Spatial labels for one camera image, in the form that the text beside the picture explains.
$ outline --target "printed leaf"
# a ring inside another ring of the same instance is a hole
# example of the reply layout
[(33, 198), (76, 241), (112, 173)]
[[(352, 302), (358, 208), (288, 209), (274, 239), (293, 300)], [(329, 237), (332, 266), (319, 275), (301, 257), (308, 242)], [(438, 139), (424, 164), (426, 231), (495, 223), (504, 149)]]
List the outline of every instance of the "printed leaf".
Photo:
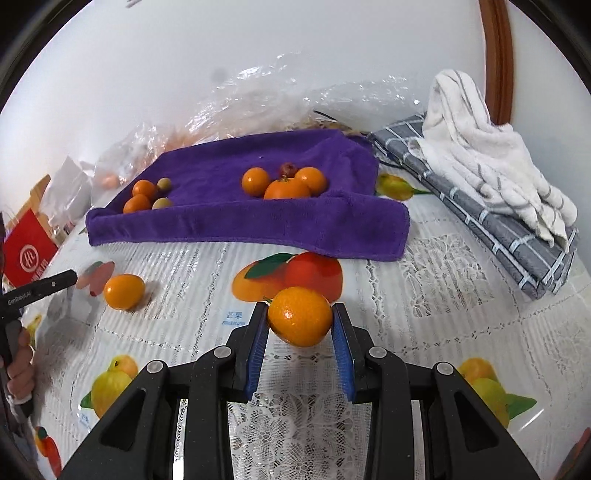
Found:
[(90, 392), (80, 401), (80, 408), (92, 408), (92, 400), (90, 399)]
[(535, 404), (537, 404), (537, 401), (535, 401), (533, 398), (520, 397), (519, 395), (513, 395), (513, 393), (508, 393), (506, 400), (509, 418), (511, 420), (517, 415), (521, 415), (523, 412), (528, 411)]
[(291, 257), (295, 257), (295, 255), (282, 253), (263, 258), (262, 260), (256, 262), (250, 268), (250, 270), (246, 272), (244, 278), (253, 279), (271, 275), (278, 267), (286, 263)]

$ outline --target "plastic bag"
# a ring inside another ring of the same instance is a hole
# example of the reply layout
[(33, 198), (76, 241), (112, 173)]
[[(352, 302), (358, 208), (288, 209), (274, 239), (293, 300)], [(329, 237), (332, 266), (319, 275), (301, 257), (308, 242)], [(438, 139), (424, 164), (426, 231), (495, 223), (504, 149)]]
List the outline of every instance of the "plastic bag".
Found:
[(200, 103), (184, 128), (142, 124), (105, 151), (92, 174), (92, 205), (104, 206), (162, 153), (203, 142), (303, 128), (372, 131), (419, 111), (406, 79), (313, 89), (306, 57), (288, 54), (272, 66), (243, 70)]
[(354, 130), (371, 131), (419, 111), (401, 77), (310, 89), (298, 81), (304, 57), (243, 70), (212, 92), (186, 125), (192, 144), (265, 132), (326, 126), (322, 111)]
[(69, 233), (90, 209), (90, 179), (84, 171), (67, 157), (47, 185), (39, 210), (45, 213), (54, 238)]
[(103, 206), (105, 197), (110, 200), (121, 186), (127, 185), (162, 153), (180, 148), (184, 142), (184, 136), (172, 125), (139, 125), (96, 162), (92, 173), (92, 205)]

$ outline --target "screw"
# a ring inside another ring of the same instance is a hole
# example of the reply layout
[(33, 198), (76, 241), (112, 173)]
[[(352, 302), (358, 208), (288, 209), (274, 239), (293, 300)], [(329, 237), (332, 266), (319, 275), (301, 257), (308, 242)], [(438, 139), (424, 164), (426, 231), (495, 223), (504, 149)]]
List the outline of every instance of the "screw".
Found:
[(369, 349), (369, 354), (374, 358), (384, 358), (387, 354), (387, 351), (384, 347), (373, 346)]
[(163, 365), (160, 360), (152, 360), (148, 364), (148, 366), (146, 367), (146, 370), (150, 374), (157, 374), (158, 372), (160, 372), (162, 370), (162, 367), (163, 367)]
[(453, 367), (447, 362), (441, 362), (437, 364), (437, 371), (442, 375), (451, 375), (453, 373)]
[(227, 356), (230, 356), (232, 354), (232, 349), (226, 345), (222, 345), (217, 347), (213, 351), (213, 354), (218, 358), (226, 358)]

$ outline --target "finger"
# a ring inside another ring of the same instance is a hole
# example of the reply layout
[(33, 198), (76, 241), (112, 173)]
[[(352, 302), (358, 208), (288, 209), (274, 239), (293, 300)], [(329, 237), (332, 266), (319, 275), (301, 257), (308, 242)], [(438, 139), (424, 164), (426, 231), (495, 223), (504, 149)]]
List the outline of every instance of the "finger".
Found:
[(21, 333), (18, 335), (18, 344), (19, 346), (29, 346), (31, 343), (31, 334), (26, 328), (21, 330)]
[(17, 397), (17, 395), (25, 388), (25, 386), (29, 382), (33, 380), (34, 374), (35, 371), (33, 369), (33, 366), (29, 364), (28, 368), (23, 370), (23, 372), (19, 376), (13, 378), (12, 380), (10, 380), (10, 382), (8, 382), (8, 391), (16, 398), (26, 397), (27, 395), (23, 395), (22, 397)]
[(35, 388), (35, 382), (33, 379), (29, 380), (21, 390), (14, 394), (14, 398), (17, 400), (22, 400), (29, 394), (33, 393), (33, 388)]
[(23, 372), (29, 365), (33, 358), (33, 349), (29, 346), (25, 348), (19, 348), (17, 355), (12, 359), (12, 363), (6, 369), (10, 378), (15, 378), (17, 375)]

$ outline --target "lace tablecloth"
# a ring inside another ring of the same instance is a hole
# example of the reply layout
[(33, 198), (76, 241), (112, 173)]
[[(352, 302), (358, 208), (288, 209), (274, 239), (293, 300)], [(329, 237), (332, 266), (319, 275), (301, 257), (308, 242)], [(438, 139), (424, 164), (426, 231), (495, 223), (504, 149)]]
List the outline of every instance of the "lace tablecloth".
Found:
[[(530, 301), (438, 199), (419, 196), (407, 205), (412, 225), (403, 259), (340, 260), (340, 301), (354, 325), (405, 361), (459, 366), (483, 357), (508, 392), (536, 399), (509, 432), (541, 478), (552, 478), (588, 426), (583, 419), (591, 419), (589, 274), (577, 258), (558, 295)], [(235, 243), (91, 248), (81, 228), (46, 275), (114, 261), (115, 273), (141, 276), (149, 293), (134, 313), (112, 310), (102, 296), (76, 289), (26, 312), (25, 324), (44, 316), (33, 423), (54, 438), (64, 462), (96, 421), (81, 414), (79, 404), (115, 355), (132, 356), (140, 368), (155, 358), (169, 365), (197, 359), (251, 315), (254, 303), (232, 294), (236, 272), (276, 252), (301, 252)], [(183, 402), (178, 418), (175, 478), (182, 478), (186, 407)], [(271, 332), (258, 391), (249, 404), (229, 406), (235, 478), (361, 479), (370, 416), (369, 407), (346, 401), (330, 338), (295, 349)], [(417, 478), (423, 476), (420, 442), (417, 432)]]

